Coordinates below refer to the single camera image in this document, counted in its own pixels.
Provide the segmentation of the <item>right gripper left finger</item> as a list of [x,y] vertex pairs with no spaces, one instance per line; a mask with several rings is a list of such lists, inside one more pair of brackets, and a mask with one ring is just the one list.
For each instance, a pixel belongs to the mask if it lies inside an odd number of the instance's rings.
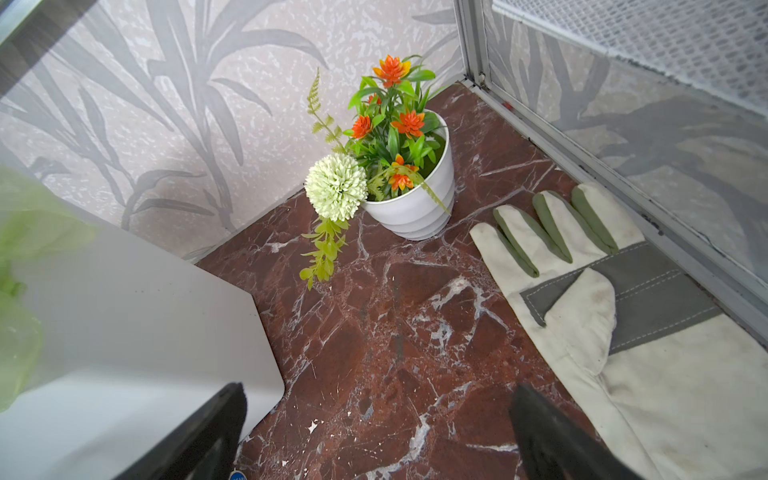
[[229,383],[117,477],[227,479],[246,413],[243,385]]

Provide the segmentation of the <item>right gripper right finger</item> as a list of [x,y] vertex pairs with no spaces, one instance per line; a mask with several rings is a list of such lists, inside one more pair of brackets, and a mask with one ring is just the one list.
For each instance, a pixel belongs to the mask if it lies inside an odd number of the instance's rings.
[[639,477],[527,384],[515,389],[509,416],[530,479]]

